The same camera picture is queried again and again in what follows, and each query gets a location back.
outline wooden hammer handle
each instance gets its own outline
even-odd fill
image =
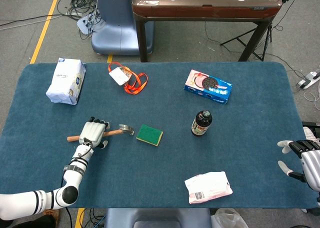
[[[102,134],[102,137],[109,137],[109,136],[114,136],[114,135],[120,135],[123,134],[124,132],[121,129],[116,129],[116,130],[111,130],[111,131],[106,131]],[[79,140],[80,135],[75,135],[75,136],[68,136],[66,140],[68,142],[76,142]]]

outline bottle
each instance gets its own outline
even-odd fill
[[[202,136],[212,123],[212,115],[209,110],[202,110],[196,114],[191,126],[191,132],[197,137]]]

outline hammer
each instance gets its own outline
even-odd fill
[[[106,131],[102,134],[102,137],[109,137],[109,136],[120,135],[124,133],[129,133],[130,136],[133,136],[135,134],[135,130],[131,126],[128,126],[126,124],[120,124],[119,129]],[[79,137],[80,135],[68,136],[66,140],[68,142],[76,142],[79,140]]]

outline metal table leg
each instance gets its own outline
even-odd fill
[[[268,29],[271,22],[272,20],[260,21],[258,23],[258,26],[256,27],[248,44],[246,45],[244,51],[242,52],[239,58],[239,62],[246,62],[249,59],[250,55],[255,51],[256,46],[258,45],[259,41]]]
[[[136,34],[138,38],[138,44],[139,44],[140,61],[148,62],[145,21],[136,20],[135,25],[136,25]]]

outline blue table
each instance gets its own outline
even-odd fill
[[[109,137],[95,149],[73,207],[97,208],[311,208],[317,194],[285,176],[277,161],[302,171],[280,140],[305,139],[286,70],[275,62],[129,63],[149,82],[129,95],[108,75],[106,63],[87,64],[76,106],[46,97],[56,64],[28,65],[21,74],[0,138],[0,193],[50,191],[60,185],[64,165],[94,116],[111,129],[142,124],[161,129],[158,147],[129,135]],[[191,69],[233,83],[227,104],[183,90]],[[213,123],[203,137],[191,134],[197,112],[209,109]],[[184,181],[225,171],[233,194],[202,204],[188,203]]]

